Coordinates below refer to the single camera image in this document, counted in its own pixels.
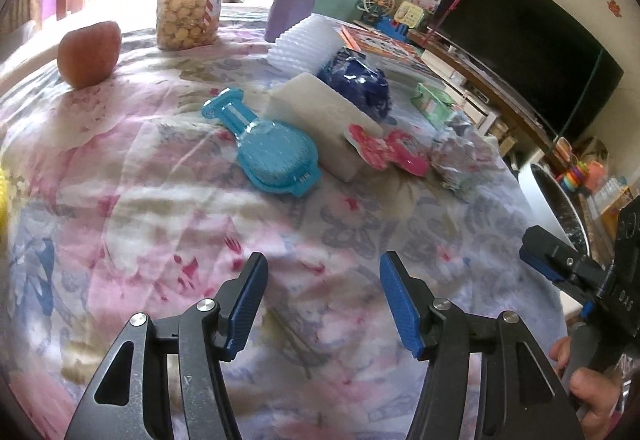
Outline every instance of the brown curtain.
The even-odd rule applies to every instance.
[[[12,0],[0,20],[0,34],[10,34],[30,20],[36,22],[36,28],[42,26],[41,0]]]

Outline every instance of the television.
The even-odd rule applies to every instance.
[[[431,27],[454,1],[441,1]],[[437,32],[507,83],[551,133],[564,130],[569,141],[587,129],[623,74],[589,31],[552,0],[460,0]]]

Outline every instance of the blue plastic toy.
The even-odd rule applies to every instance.
[[[316,144],[297,128],[260,119],[243,97],[239,88],[227,88],[204,103],[202,115],[220,119],[235,134],[238,163],[256,187],[302,196],[320,178]]]

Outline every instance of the floral tablecloth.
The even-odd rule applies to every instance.
[[[529,208],[505,169],[466,201],[393,169],[350,184],[323,173],[300,199],[251,185],[232,135],[198,110],[239,86],[259,111],[286,80],[265,59],[265,19],[226,7],[217,45],[174,53],[151,30],[129,33],[105,83],[73,92],[52,62],[1,98],[0,366],[44,438],[63,438],[130,315],[182,313],[252,251],[270,280],[247,348],[223,367],[246,440],[405,438],[426,363],[402,348],[386,305],[387,250],[465,311],[513,309],[545,349],[564,335],[556,290],[518,259]],[[394,101],[390,121],[428,138],[400,91]],[[186,438],[179,412],[174,429]]]

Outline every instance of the plastic jar of cookies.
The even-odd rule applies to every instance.
[[[184,50],[214,43],[221,5],[222,0],[158,0],[158,47]]]

